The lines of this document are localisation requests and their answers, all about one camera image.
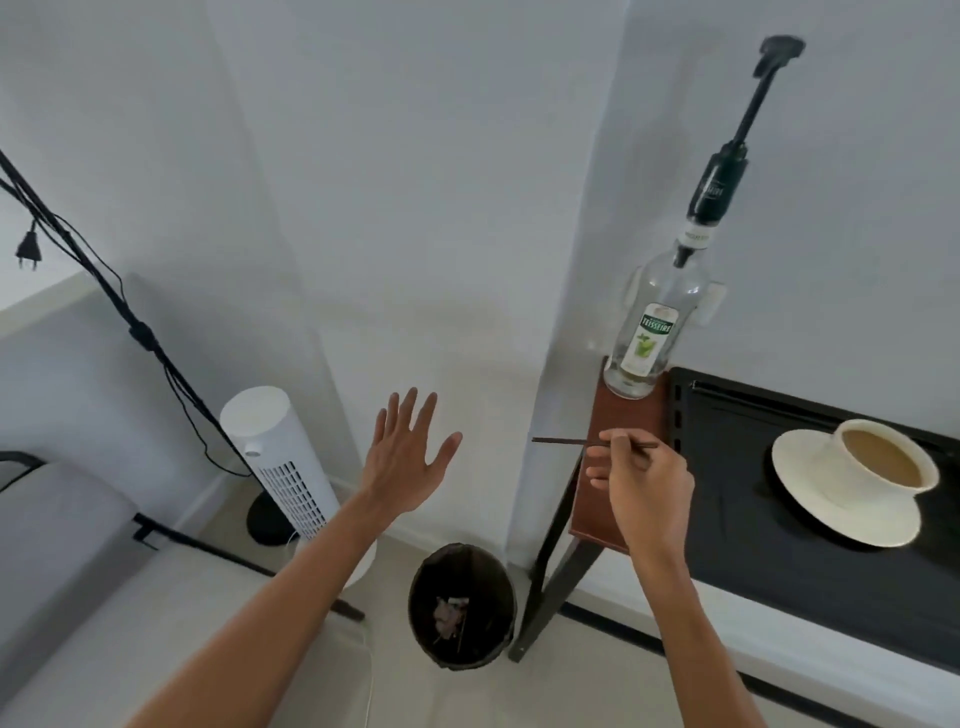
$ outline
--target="coffee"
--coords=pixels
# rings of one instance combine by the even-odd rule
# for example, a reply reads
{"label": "coffee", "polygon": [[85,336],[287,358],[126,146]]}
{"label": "coffee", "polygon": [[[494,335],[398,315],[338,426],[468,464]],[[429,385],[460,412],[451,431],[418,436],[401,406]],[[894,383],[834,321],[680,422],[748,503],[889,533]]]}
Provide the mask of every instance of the coffee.
{"label": "coffee", "polygon": [[862,429],[848,429],[841,437],[850,454],[868,470],[907,488],[923,485],[913,458],[889,440]]}

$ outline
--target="trash can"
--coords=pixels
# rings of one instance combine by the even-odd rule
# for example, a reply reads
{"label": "trash can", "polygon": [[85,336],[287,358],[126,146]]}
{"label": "trash can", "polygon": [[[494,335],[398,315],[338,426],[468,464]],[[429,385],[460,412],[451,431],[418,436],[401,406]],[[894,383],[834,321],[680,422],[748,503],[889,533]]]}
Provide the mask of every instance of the trash can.
{"label": "trash can", "polygon": [[407,607],[417,642],[440,667],[488,665],[514,638],[513,582],[479,546],[448,544],[428,556],[410,585]]}

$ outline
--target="tray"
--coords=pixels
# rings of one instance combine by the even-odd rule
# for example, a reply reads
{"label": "tray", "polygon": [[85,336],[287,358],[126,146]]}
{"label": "tray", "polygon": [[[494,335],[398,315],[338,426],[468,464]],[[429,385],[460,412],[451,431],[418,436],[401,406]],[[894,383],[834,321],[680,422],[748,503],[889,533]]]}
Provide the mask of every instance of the tray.
{"label": "tray", "polygon": [[874,548],[807,514],[770,457],[787,430],[831,432],[862,415],[682,368],[670,371],[668,407],[672,445],[697,478],[695,578],[960,673],[960,443],[886,423],[930,453],[941,482],[918,497],[912,544]]}

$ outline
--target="red brown wooden surface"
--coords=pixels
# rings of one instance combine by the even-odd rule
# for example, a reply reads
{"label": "red brown wooden surface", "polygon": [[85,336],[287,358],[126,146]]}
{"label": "red brown wooden surface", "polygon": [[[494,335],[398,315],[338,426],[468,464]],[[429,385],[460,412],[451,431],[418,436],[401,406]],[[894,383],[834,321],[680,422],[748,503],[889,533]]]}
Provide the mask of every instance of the red brown wooden surface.
{"label": "red brown wooden surface", "polygon": [[[663,374],[657,387],[642,400],[624,400],[603,383],[600,376],[593,399],[590,428],[587,437],[596,440],[601,430],[611,427],[642,427],[666,441],[667,437],[667,376]],[[613,519],[610,497],[606,491],[598,491],[585,475],[587,466],[595,461],[584,458],[584,465],[577,480],[577,495],[573,501],[573,518],[570,533],[585,541],[627,553],[620,529]]]}

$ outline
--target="glass bottle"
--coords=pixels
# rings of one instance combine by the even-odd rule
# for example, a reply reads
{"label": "glass bottle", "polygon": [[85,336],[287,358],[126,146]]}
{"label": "glass bottle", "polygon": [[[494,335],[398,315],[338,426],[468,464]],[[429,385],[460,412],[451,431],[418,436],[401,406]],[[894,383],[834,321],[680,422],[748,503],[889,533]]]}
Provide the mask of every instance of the glass bottle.
{"label": "glass bottle", "polygon": [[616,336],[603,379],[619,397],[649,395],[710,283],[704,248],[713,229],[688,222],[673,250],[640,272],[636,299]]}

